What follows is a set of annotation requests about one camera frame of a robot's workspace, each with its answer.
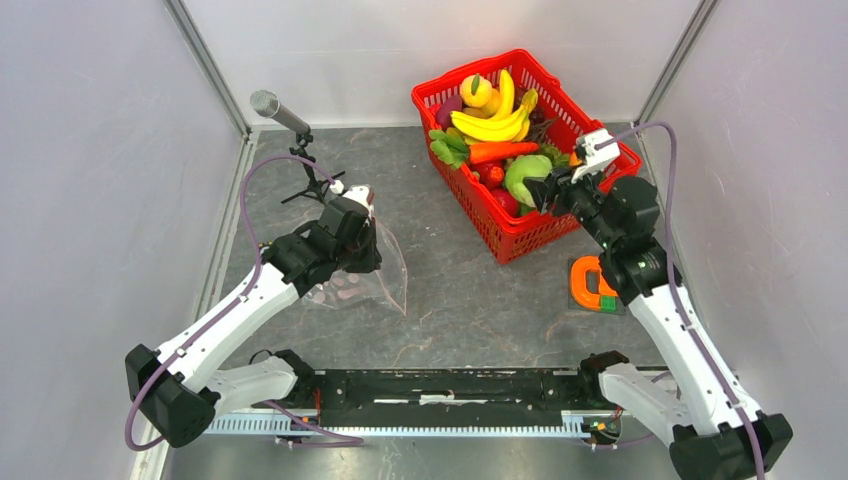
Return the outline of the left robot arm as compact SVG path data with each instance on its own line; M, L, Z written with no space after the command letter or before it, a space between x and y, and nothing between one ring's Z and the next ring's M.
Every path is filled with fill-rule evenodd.
M336 272L379 269L373 196L369 187L355 186L332 199L319 219L274 240L239 287L181 334L156 349L131 349L124 360L131 412L180 448L233 410L278 399L306 405L313 379L280 356L231 370L221 365L260 326Z

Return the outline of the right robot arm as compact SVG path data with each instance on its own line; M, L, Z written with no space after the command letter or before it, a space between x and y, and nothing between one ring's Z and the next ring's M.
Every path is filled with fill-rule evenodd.
M793 430L784 415L763 412L705 332L682 276L655 237L656 187L625 176L602 192L593 176L577 178L566 169L523 184L537 207L573 215L601 246L602 278L648 332L681 392L666 392L612 351L581 363L580 400L629 412L668 448L682 479L764 478Z

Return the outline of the clear pink zip top bag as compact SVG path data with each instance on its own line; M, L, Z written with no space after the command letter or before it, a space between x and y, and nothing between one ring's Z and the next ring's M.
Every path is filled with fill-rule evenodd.
M304 300L333 310L373 301L405 316L408 269L395 235L380 220L376 221L375 245L382 256L378 270L371 273L336 272L328 282L307 293Z

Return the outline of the yellow banana bunch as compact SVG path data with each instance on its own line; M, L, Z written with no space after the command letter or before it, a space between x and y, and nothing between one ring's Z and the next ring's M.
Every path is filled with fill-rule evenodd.
M462 112L452 113L453 127L480 142L523 141L538 103L537 91L526 91L516 102L517 87L508 69L498 72L497 85L492 86L492 98L485 106L472 108L464 104Z

